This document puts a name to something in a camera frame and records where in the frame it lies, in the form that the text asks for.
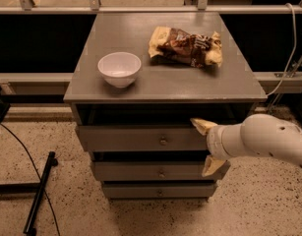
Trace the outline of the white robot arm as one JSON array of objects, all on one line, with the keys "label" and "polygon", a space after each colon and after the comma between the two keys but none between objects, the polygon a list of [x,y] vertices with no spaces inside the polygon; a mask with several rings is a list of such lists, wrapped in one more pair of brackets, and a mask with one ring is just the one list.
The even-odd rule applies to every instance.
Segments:
[{"label": "white robot arm", "polygon": [[273,157],[302,168],[302,129],[267,114],[254,114],[241,124],[217,125],[201,118],[192,124],[207,141],[202,176],[213,175],[229,158]]}]

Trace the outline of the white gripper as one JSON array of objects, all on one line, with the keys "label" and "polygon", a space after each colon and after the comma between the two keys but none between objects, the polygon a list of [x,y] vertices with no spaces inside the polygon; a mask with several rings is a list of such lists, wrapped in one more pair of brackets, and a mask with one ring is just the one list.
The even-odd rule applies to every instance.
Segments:
[{"label": "white gripper", "polygon": [[203,177],[213,175],[225,160],[244,154],[240,124],[216,126],[216,123],[201,118],[191,118],[190,121],[201,135],[208,135],[207,145],[211,155],[206,157]]}]

